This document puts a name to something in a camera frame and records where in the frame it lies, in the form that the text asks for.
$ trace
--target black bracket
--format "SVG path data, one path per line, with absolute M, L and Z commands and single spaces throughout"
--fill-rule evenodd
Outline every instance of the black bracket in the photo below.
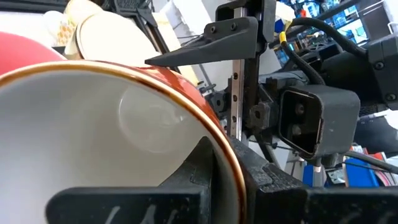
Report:
M 65 189 L 47 203 L 47 221 L 49 224 L 211 223 L 212 188 L 217 190 L 217 181 L 213 181 L 214 159 L 213 145 L 203 137 L 160 186 Z
M 182 66 L 256 57 L 258 21 L 253 17 L 207 24 L 202 37 L 186 46 L 145 61 L 149 65 Z
M 145 1 L 134 1 L 134 4 L 128 4 L 127 6 L 120 6 L 119 2 L 118 0 L 109 0 L 113 12 L 124 17 L 141 16 L 151 26 L 157 27 L 151 9 L 149 9 L 149 7 L 142 7 L 142 5 L 146 3 Z
M 245 8 L 247 16 L 255 17 L 259 21 L 258 36 L 260 42 L 265 44 L 274 39 L 276 0 L 237 0 L 222 4 L 217 7 L 216 21 L 232 19 L 234 10 Z

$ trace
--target bolt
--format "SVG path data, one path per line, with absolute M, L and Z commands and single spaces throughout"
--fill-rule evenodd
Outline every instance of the bolt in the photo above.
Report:
M 299 135 L 301 135 L 301 128 L 300 128 L 297 124 L 295 124 L 295 125 L 292 126 L 292 134 L 293 134 L 294 136 L 299 136 Z
M 296 104 L 295 112 L 297 115 L 303 115 L 304 114 L 304 105 L 301 103 Z
M 382 70 L 382 69 L 384 68 L 384 63 L 382 63 L 382 62 L 376 62 L 376 63 L 374 64 L 374 68 L 375 68 L 376 70 Z
M 396 99 L 397 99 L 397 96 L 395 94 L 390 93 L 390 94 L 386 95 L 386 100 L 387 101 L 394 101 Z
M 237 27 L 236 23 L 232 23 L 231 24 L 231 30 L 232 31 L 236 30 L 236 27 Z

